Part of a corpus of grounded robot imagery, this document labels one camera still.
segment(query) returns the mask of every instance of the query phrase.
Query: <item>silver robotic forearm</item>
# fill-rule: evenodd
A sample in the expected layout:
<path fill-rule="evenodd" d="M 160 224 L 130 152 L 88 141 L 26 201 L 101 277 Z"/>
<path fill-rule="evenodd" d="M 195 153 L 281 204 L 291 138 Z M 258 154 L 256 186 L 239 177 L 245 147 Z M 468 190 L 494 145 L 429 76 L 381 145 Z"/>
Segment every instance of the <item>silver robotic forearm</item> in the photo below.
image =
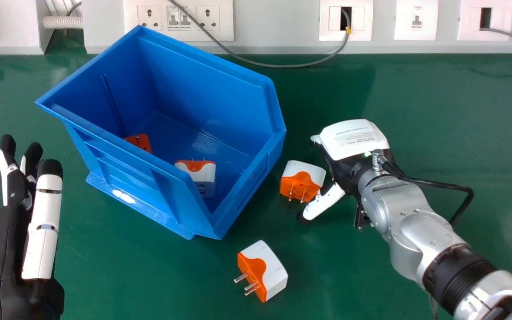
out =
<path fill-rule="evenodd" d="M 456 320 L 512 320 L 512 274 L 475 255 L 421 189 L 385 172 L 365 172 L 362 208 L 388 242 L 392 266 L 428 290 Z"/>

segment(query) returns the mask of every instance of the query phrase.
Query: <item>plug prong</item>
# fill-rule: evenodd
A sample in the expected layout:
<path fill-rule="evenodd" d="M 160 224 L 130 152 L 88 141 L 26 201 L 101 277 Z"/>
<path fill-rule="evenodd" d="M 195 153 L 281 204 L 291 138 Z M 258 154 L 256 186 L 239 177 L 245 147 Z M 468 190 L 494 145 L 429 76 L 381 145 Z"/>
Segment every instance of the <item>plug prong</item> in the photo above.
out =
<path fill-rule="evenodd" d="M 256 289 L 258 289 L 258 286 L 254 286 L 252 289 L 244 292 L 244 296 L 249 296 L 252 292 L 256 291 Z"/>
<path fill-rule="evenodd" d="M 237 284 L 238 282 L 244 280 L 248 276 L 247 273 L 242 273 L 238 278 L 234 279 L 234 283 Z"/>
<path fill-rule="evenodd" d="M 249 284 L 248 286 L 244 287 L 244 291 L 248 291 L 248 290 L 252 289 L 255 286 L 256 286 L 256 282 L 254 282 L 253 284 Z"/>

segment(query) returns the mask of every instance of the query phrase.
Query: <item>printed label on robotic hand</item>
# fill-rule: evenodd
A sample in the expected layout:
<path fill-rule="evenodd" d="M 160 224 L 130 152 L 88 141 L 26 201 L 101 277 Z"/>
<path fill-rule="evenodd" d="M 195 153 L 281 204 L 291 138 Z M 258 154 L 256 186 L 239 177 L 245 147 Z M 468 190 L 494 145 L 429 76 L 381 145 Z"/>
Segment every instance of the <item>printed label on robotic hand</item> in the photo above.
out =
<path fill-rule="evenodd" d="M 336 136 L 335 138 L 335 141 L 339 142 L 343 147 L 352 144 L 363 144 L 365 142 L 376 142 L 379 140 L 374 131 L 348 133 L 344 136 Z"/>

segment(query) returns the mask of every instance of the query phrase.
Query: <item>bin base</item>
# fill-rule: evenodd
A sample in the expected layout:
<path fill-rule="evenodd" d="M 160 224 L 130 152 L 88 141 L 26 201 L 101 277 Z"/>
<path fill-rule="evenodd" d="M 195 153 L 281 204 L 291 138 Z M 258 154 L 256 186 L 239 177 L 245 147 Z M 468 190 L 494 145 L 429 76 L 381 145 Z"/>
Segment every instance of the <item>bin base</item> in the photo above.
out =
<path fill-rule="evenodd" d="M 112 198 L 138 211 L 139 213 L 142 213 L 144 216 L 150 218 L 151 220 L 164 225 L 181 237 L 187 240 L 191 240 L 195 237 L 195 234 L 191 232 L 187 227 L 177 223 L 175 219 L 168 216 L 163 211 L 150 206 L 149 204 L 141 201 L 133 195 L 130 196 L 126 194 L 123 190 L 130 189 L 130 187 L 126 184 L 119 181 L 116 181 L 115 185 L 107 184 L 104 179 L 100 178 L 96 174 L 93 174 L 92 172 L 90 172 L 86 178 L 86 182 L 88 182 L 88 184 L 94 188 L 97 188 Z"/>

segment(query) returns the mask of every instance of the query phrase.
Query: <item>storage bin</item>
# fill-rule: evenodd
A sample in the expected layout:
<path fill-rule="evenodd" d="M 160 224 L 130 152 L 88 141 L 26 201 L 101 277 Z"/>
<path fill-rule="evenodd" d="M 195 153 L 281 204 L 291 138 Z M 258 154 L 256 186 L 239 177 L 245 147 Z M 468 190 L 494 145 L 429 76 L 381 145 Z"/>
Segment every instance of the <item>storage bin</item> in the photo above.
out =
<path fill-rule="evenodd" d="M 36 103 L 63 121 L 89 184 L 186 239 L 222 239 L 286 135 L 269 78 L 142 26 Z M 124 140 L 135 134 L 152 154 Z M 216 162 L 215 197 L 175 168 L 183 159 Z"/>

